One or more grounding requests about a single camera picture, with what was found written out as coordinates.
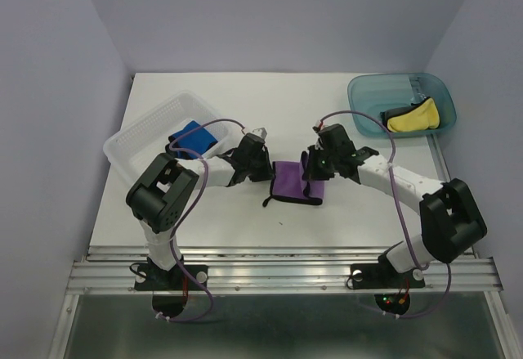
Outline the purple microfiber towel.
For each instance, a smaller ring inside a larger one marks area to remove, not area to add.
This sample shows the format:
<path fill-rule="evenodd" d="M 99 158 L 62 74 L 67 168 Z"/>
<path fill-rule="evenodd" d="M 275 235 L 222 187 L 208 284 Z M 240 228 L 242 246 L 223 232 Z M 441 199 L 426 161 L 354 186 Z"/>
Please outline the purple microfiber towel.
<path fill-rule="evenodd" d="M 290 204 L 322 205 L 324 182 L 304 180 L 302 161 L 275 161 L 273 169 L 275 176 L 270 183 L 270 194 L 262 203 L 263 207 L 272 200 Z"/>

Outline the blue microfiber towel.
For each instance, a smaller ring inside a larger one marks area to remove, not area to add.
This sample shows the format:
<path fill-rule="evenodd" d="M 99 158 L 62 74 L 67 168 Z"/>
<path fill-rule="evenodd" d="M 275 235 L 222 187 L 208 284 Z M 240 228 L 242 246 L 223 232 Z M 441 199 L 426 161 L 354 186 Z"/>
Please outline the blue microfiber towel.
<path fill-rule="evenodd" d="M 168 137 L 168 143 L 164 147 L 165 151 L 172 157 L 178 159 L 194 159 L 195 156 L 186 152 L 181 151 L 182 149 L 191 149 L 196 153 L 203 155 L 209 149 L 217 144 L 217 139 L 205 128 L 201 128 L 190 135 L 183 137 L 186 133 L 197 128 L 199 124 L 195 121 L 189 122 L 182 130 L 173 133 Z M 174 141 L 183 137 L 180 141 L 174 143 Z"/>

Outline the yellow and black towel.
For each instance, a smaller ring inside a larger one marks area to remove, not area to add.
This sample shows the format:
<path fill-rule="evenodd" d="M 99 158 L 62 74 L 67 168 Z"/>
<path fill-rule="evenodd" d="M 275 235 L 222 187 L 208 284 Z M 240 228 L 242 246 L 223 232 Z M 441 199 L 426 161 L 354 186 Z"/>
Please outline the yellow and black towel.
<path fill-rule="evenodd" d="M 382 124 L 390 132 L 419 132 L 440 126 L 440 114 L 432 97 L 410 106 L 385 110 L 380 113 Z"/>

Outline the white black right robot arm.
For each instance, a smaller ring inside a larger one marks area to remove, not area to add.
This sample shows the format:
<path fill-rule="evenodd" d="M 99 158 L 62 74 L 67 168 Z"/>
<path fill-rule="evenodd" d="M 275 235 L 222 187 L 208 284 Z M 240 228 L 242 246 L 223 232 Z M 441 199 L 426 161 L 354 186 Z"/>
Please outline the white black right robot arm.
<path fill-rule="evenodd" d="M 433 261 L 450 264 L 487 234 L 487 226 L 468 185 L 442 182 L 393 164 L 378 151 L 354 146 L 340 124 L 314 128 L 317 142 L 308 148 L 303 177 L 328 181 L 340 176 L 389 195 L 420 218 L 421 232 L 382 253 L 376 263 L 354 264 L 355 289 L 395 286 L 414 270 Z"/>

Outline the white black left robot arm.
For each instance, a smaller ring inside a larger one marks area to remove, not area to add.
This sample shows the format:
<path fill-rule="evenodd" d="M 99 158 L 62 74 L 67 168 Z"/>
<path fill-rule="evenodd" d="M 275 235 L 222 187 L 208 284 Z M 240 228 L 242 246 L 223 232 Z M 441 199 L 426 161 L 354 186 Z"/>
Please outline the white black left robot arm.
<path fill-rule="evenodd" d="M 178 159 L 159 154 L 126 196 L 126 204 L 140 223 L 147 241 L 147 261 L 131 266 L 137 282 L 158 282 L 171 289 L 181 282 L 183 256 L 177 245 L 178 227 L 195 205 L 188 205 L 194 191 L 198 202 L 209 187 L 232 187 L 245 180 L 264 182 L 273 177 L 265 138 L 246 133 L 227 152 L 204 158 Z"/>

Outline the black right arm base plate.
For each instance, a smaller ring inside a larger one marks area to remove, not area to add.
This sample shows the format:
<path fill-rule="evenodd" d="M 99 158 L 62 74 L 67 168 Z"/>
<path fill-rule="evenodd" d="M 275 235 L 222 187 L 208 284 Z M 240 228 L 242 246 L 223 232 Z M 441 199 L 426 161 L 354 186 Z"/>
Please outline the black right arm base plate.
<path fill-rule="evenodd" d="M 398 273 L 392 267 L 384 267 L 379 263 L 353 263 L 350 269 L 346 279 L 348 289 L 421 289 L 426 286 L 425 280 L 422 277 L 417 280 L 412 271 Z"/>

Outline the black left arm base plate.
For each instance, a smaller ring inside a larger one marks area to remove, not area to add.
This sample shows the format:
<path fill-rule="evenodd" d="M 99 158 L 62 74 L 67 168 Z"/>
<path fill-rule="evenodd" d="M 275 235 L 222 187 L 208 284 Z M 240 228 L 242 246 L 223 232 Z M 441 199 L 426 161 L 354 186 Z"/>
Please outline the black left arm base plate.
<path fill-rule="evenodd" d="M 132 263 L 129 270 L 135 277 L 134 290 L 136 291 L 201 290 L 178 266 L 166 271 L 152 263 Z"/>

